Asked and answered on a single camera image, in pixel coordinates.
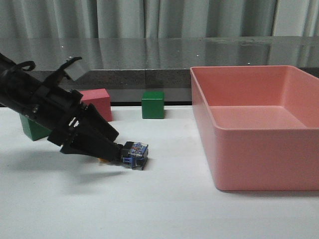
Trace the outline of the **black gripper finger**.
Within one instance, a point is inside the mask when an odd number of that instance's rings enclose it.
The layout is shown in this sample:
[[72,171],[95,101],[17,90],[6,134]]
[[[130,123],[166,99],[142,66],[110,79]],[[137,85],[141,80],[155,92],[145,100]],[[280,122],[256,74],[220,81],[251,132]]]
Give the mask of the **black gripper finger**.
[[76,133],[60,149],[64,154],[80,154],[104,159],[110,162],[120,161],[122,144],[111,142],[104,136]]
[[114,142],[118,135],[93,104],[81,103],[81,142]]

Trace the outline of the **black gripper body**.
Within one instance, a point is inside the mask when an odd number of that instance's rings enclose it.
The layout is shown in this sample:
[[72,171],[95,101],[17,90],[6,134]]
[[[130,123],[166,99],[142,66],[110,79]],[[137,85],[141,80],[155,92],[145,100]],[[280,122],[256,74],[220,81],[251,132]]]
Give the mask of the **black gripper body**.
[[76,147],[78,129],[74,125],[81,120],[84,107],[83,95],[77,90],[52,90],[49,95],[57,120],[48,141],[63,147]]

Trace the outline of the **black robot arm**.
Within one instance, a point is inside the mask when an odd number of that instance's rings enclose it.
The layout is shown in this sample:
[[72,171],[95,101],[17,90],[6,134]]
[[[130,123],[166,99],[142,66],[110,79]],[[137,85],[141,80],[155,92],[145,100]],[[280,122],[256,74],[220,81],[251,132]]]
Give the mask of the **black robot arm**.
[[77,90],[59,87],[65,69],[81,57],[73,57],[39,81],[29,72],[34,61],[16,64],[0,56],[0,103],[51,131],[48,141],[60,146],[61,153],[93,156],[108,161],[121,159],[122,145],[115,143],[119,133],[86,105]]

